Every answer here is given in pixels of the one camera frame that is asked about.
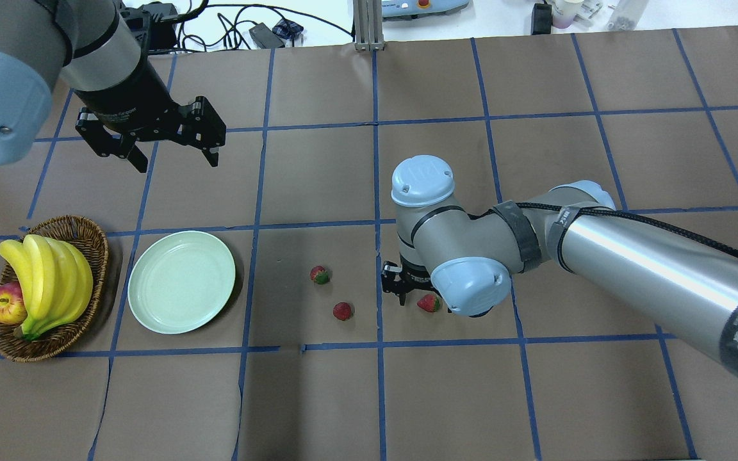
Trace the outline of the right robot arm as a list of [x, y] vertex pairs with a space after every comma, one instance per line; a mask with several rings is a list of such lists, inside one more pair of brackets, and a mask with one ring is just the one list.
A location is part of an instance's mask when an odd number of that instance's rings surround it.
[[557, 186], [478, 216], [454, 195], [451, 167], [419, 155], [393, 170], [399, 263], [382, 289], [405, 304], [431, 291], [449, 311], [482, 317], [516, 274], [553, 263], [635, 307], [738, 378], [738, 249], [616, 210], [593, 181]]

